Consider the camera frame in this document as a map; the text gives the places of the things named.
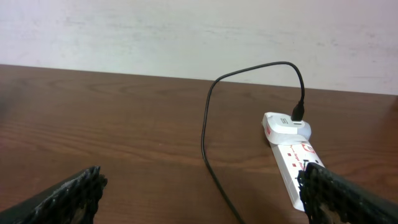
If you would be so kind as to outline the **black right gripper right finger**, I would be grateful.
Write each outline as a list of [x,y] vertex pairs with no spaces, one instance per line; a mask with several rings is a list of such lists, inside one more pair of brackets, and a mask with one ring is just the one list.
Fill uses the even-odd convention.
[[310,224],[397,224],[397,204],[309,162],[297,176]]

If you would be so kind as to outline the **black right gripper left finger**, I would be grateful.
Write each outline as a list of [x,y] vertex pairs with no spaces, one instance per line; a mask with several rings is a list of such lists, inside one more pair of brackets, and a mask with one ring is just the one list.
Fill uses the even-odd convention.
[[100,169],[83,169],[2,211],[1,224],[93,224],[108,183]]

